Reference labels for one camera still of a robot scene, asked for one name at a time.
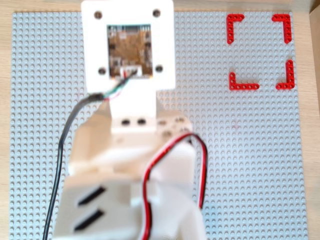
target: black cable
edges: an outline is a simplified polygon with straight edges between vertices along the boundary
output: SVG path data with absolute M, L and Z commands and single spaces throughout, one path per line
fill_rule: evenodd
M 49 209 L 48 209 L 48 213 L 46 215 L 46 220 L 45 220 L 45 225 L 44 225 L 44 230 L 43 230 L 43 238 L 42 238 L 43 240 L 48 239 L 50 221 L 51 221 L 52 213 L 54 211 L 56 196 L 58 193 L 58 187 L 59 187 L 59 182 L 60 182 L 64 143 L 67 138 L 67 134 L 69 132 L 71 124 L 74 121 L 74 119 L 76 118 L 77 114 L 80 112 L 80 110 L 85 105 L 90 104 L 90 103 L 94 103 L 94 102 L 98 102 L 98 101 L 102 101 L 104 99 L 105 99 L 105 97 L 102 93 L 92 94 L 92 95 L 89 95 L 88 97 L 82 99 L 80 102 L 78 102 L 75 105 L 75 107 L 73 108 L 70 116 L 68 117 L 68 119 L 65 123 L 65 126 L 63 128 L 63 131 L 62 131 L 62 134 L 61 134 L 61 137 L 59 140 L 59 145 L 58 145 L 58 157 L 57 157 L 57 163 L 56 163 L 56 172 L 55 172 L 55 177 L 54 177 L 54 183 L 53 183 L 53 188 L 52 188 Z

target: rectangular slot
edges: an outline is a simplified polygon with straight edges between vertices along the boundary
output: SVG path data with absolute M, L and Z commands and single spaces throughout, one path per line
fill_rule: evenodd
M 81 222 L 78 226 L 75 227 L 74 231 L 81 231 L 86 229 L 88 226 L 93 224 L 95 221 L 97 221 L 100 217 L 102 217 L 105 213 L 101 210 L 97 210 L 95 213 L 93 213 L 91 216 L 89 216 L 86 220 Z
M 108 25 L 109 75 L 124 78 L 137 71 L 134 78 L 148 79 L 153 74 L 151 26 Z
M 96 199 L 99 195 L 101 195 L 104 191 L 106 191 L 106 189 L 104 187 L 100 186 L 97 190 L 92 192 L 89 196 L 87 196 L 83 200 L 81 200 L 78 203 L 78 205 L 81 206 L 81 205 L 88 204 L 89 202 L 91 202 L 94 199 Z

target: small hole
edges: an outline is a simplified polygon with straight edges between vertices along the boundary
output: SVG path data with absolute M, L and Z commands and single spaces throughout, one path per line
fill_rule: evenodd
M 185 121 L 185 119 L 182 116 L 180 116 L 180 117 L 176 118 L 175 121 L 177 123 L 183 123 Z
M 100 11 L 96 11 L 96 12 L 94 13 L 94 17 L 95 17 L 96 19 L 101 19 L 101 18 L 102 18 L 102 13 L 101 13 Z
M 139 125 L 145 125 L 145 124 L 146 124 L 146 120 L 143 119 L 143 118 L 140 118 L 140 119 L 138 120 L 138 124 L 139 124 Z
M 164 126 L 167 124 L 167 122 L 165 120 L 160 120 L 160 121 L 158 121 L 158 124 L 161 126 Z
M 168 138 L 168 137 L 171 137 L 172 133 L 170 131 L 164 131 L 162 133 L 162 136 L 165 137 L 165 138 Z
M 161 73 L 163 71 L 163 67 L 161 65 L 158 65 L 155 67 L 155 70 L 158 72 L 158 73 Z
M 130 124 L 130 120 L 129 119 L 124 119 L 124 120 L 122 120 L 121 124 L 123 126 L 128 126 Z
M 106 74 L 106 69 L 104 67 L 100 67 L 98 70 L 100 75 L 105 75 Z
M 160 10 L 156 9 L 156 10 L 153 11 L 153 16 L 154 16 L 154 17 L 157 18 L 157 17 L 159 17 L 160 15 L 161 15 Z

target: red lego corner piece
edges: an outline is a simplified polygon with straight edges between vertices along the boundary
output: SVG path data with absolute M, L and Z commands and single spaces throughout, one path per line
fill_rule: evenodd
M 274 22 L 283 22 L 283 36 L 284 42 L 286 44 L 292 41 L 292 32 L 291 32 L 291 18 L 289 14 L 275 14 L 272 16 L 272 21 Z
M 229 74 L 229 89 L 232 91 L 236 90 L 257 90 L 259 88 L 259 84 L 257 83 L 237 83 L 236 82 L 236 74 L 234 72 L 230 72 Z
M 232 44 L 235 40 L 234 37 L 234 22 L 241 22 L 245 19 L 243 14 L 228 14 L 226 16 L 226 42 Z
M 285 63 L 286 83 L 278 83 L 275 88 L 278 90 L 293 89 L 295 87 L 294 62 L 288 60 Z

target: circuit board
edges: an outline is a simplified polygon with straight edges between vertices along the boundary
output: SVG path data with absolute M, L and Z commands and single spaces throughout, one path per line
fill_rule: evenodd
M 123 78 L 137 71 L 136 78 L 152 77 L 150 25 L 107 26 L 109 74 Z

